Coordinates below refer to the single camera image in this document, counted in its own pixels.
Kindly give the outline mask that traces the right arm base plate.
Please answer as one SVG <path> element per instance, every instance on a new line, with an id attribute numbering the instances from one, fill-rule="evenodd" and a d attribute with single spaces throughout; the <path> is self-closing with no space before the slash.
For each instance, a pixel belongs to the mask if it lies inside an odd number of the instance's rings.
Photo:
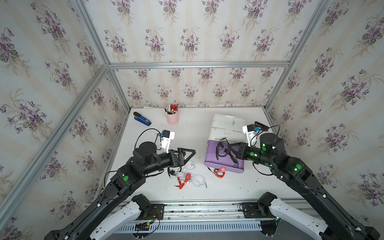
<path id="1" fill-rule="evenodd" d="M 247 202 L 240 204 L 240 210 L 245 219 L 275 219 L 270 211 L 270 205 L 262 202 Z"/>

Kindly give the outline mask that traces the purple top drawer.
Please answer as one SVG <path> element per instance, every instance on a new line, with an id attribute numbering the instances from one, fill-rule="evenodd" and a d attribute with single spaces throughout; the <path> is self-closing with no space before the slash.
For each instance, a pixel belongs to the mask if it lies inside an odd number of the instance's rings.
<path id="1" fill-rule="evenodd" d="M 244 160 L 239 160 L 239 167 L 234 168 L 234 164 L 232 160 L 230 159 L 229 156 L 226 156 L 224 158 L 219 158 L 218 160 L 216 159 L 215 155 L 215 150 L 216 146 L 219 141 L 215 140 L 208 140 L 207 144 L 207 152 L 206 152 L 206 157 L 204 160 L 204 165 L 209 168 L 213 169 L 220 169 L 220 168 L 225 168 L 226 171 L 228 172 L 233 172 L 237 174 L 242 174 L 245 171 L 245 161 Z"/>

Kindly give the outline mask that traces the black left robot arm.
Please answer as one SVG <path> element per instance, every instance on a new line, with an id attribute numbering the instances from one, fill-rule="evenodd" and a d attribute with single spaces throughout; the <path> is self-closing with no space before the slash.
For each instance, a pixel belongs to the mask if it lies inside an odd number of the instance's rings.
<path id="1" fill-rule="evenodd" d="M 111 212 L 155 171 L 184 166 L 195 150 L 178 148 L 168 153 L 157 153 L 155 143 L 144 142 L 133 151 L 133 156 L 111 177 L 102 193 L 70 224 L 61 230 L 52 230 L 46 240 L 105 240 L 117 229 L 136 220 L 151 203 L 142 194 L 134 196 L 123 209 Z"/>

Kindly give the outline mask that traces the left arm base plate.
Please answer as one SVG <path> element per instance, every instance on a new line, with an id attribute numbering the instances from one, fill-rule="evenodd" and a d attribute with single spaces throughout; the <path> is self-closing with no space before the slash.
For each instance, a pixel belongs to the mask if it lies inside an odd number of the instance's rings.
<path id="1" fill-rule="evenodd" d="M 162 220 L 164 218 L 164 208 L 164 204 L 152 204 L 141 212 L 136 221 Z"/>

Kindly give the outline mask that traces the black wired earphones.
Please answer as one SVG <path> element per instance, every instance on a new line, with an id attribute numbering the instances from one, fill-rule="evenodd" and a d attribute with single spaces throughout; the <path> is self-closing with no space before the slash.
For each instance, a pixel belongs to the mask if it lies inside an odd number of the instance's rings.
<path id="1" fill-rule="evenodd" d="M 238 168 L 239 167 L 239 162 L 238 162 L 238 159 L 232 154 L 232 152 L 230 150 L 226 150 L 226 154 L 227 156 L 230 157 L 230 159 L 232 160 L 233 164 L 234 164 L 234 168 Z"/>
<path id="2" fill-rule="evenodd" d="M 229 143 L 227 138 L 221 138 L 216 146 L 215 150 L 216 159 L 224 158 L 226 156 L 230 156 L 231 158 L 235 158 L 236 155 L 234 153 L 233 145 Z"/>

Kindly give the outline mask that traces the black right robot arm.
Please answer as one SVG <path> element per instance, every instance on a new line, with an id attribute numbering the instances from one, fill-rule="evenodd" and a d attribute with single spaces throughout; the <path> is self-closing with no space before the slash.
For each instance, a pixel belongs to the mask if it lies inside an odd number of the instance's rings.
<path id="1" fill-rule="evenodd" d="M 315 240 L 378 240 L 380 233 L 349 214 L 321 185 L 313 171 L 300 159 L 287 155 L 284 141 L 273 133 L 260 136 L 260 147 L 247 143 L 228 146 L 240 160 L 270 169 L 271 174 L 301 195 L 320 219 L 299 211 L 266 192 L 257 204 L 259 215 L 272 215 L 289 222 Z"/>

